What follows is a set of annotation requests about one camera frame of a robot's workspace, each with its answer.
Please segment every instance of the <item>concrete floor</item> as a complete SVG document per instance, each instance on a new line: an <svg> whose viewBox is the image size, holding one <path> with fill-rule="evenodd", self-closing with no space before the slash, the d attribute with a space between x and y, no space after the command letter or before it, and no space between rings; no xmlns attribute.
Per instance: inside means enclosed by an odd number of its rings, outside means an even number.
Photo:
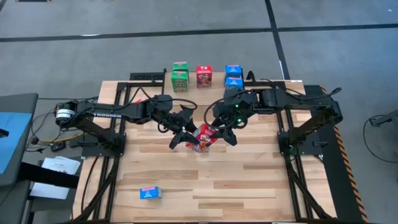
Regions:
<svg viewBox="0 0 398 224"><path fill-rule="evenodd" d="M398 3L378 0L272 0L278 27L340 26L398 22ZM270 27L260 0L53 0L16 3L0 12L1 37L113 34L190 29ZM362 139L372 115L397 109L398 29L280 33L291 79L338 86L335 96L345 120L339 124L369 221L398 219L398 168L370 155ZM40 97L91 97L103 80L127 80L130 72L171 69L177 60L194 65L241 64L258 78L281 79L272 33L140 37L101 40L0 43L0 95L37 92ZM36 114L57 101L39 101ZM368 129L369 145L383 158L396 160L396 130L387 124ZM39 132L54 138L53 118ZM78 149L56 154L26 153L36 162L46 156L78 156ZM40 212L35 223L62 222L69 209Z"/></svg>

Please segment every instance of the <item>paper sheet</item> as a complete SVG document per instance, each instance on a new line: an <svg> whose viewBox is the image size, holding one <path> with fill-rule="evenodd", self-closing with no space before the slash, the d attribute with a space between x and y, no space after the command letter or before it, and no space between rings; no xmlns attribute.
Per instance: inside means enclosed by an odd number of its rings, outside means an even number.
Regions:
<svg viewBox="0 0 398 224"><path fill-rule="evenodd" d="M64 172L74 175L80 166L79 161L68 159L62 156L56 158L45 158L42 167L54 171ZM66 199L69 189L66 187L57 187L50 184L35 183L30 196Z"/></svg>

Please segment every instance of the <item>small blue box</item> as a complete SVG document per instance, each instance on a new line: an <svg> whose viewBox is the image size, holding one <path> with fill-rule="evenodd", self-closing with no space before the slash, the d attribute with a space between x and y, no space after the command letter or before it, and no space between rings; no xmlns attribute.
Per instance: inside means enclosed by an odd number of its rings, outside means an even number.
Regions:
<svg viewBox="0 0 398 224"><path fill-rule="evenodd" d="M242 78L242 67L240 65L225 65L227 77Z"/></svg>
<svg viewBox="0 0 398 224"><path fill-rule="evenodd" d="M162 189L160 187L147 187L139 189L140 199L156 199L162 198Z"/></svg>
<svg viewBox="0 0 398 224"><path fill-rule="evenodd" d="M243 89L243 80L241 78L227 77L225 80L225 90L230 88Z"/></svg>

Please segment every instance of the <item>cardboard box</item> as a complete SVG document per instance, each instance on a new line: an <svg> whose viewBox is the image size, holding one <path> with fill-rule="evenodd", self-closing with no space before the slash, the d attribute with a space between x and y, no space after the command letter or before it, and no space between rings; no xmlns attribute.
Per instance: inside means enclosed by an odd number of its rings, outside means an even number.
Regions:
<svg viewBox="0 0 398 224"><path fill-rule="evenodd" d="M225 80L225 90L230 88L243 89L243 80L241 78L227 77Z"/></svg>
<svg viewBox="0 0 398 224"><path fill-rule="evenodd" d="M209 146L217 141L217 139L210 139L210 136L216 132L217 130L210 128L206 124L202 124L196 131L192 133L192 135L196 137L200 141L200 143L194 144L187 142L185 146L195 150L196 152L206 152Z"/></svg>
<svg viewBox="0 0 398 224"><path fill-rule="evenodd" d="M172 72L172 85L175 93L188 91L188 73L187 72Z"/></svg>
<svg viewBox="0 0 398 224"><path fill-rule="evenodd" d="M197 88L211 87L212 77L211 65L197 66Z"/></svg>
<svg viewBox="0 0 398 224"><path fill-rule="evenodd" d="M225 65L224 86L227 77L242 78L242 67L240 65Z"/></svg>
<svg viewBox="0 0 398 224"><path fill-rule="evenodd" d="M173 63L173 72L186 72L188 74L188 82L189 82L189 65L188 62L174 62Z"/></svg>
<svg viewBox="0 0 398 224"><path fill-rule="evenodd" d="M162 198L162 189L160 187L147 187L139 189L140 199L157 199Z"/></svg>

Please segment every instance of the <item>wooden tabletop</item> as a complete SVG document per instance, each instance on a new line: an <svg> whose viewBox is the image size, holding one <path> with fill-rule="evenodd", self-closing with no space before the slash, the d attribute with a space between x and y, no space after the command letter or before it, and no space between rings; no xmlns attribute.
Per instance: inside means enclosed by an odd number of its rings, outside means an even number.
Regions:
<svg viewBox="0 0 398 224"><path fill-rule="evenodd" d="M196 74L190 73L188 93L174 93L170 74L165 78L165 94L193 100L196 126L203 123L203 112L224 93L223 73L213 73L211 88L196 88ZM301 81L285 81L286 87L304 92ZM105 81L99 94L100 103L113 103L117 81ZM160 87L145 87L149 95L161 94ZM139 92L136 99L145 99ZM181 102L174 101L174 111ZM308 111L292 111L295 126L310 118ZM106 118L95 118L104 128ZM294 221L285 162L276 138L276 115L254 115L244 129L234 130L238 144L230 146L219 139L210 151L199 154L179 144L169 149L172 133L162 134L157 123L126 123L127 145L121 158L114 196L112 222L270 222ZM88 183L86 207L98 188L102 158L98 159ZM309 191L331 216L336 216L323 164L314 156L302 156ZM94 158L83 163L76 192L73 214L80 214L81 198ZM159 186L160 200L141 200L139 189ZM301 214L305 216L302 194L297 189ZM100 218L104 217L105 192Z"/></svg>

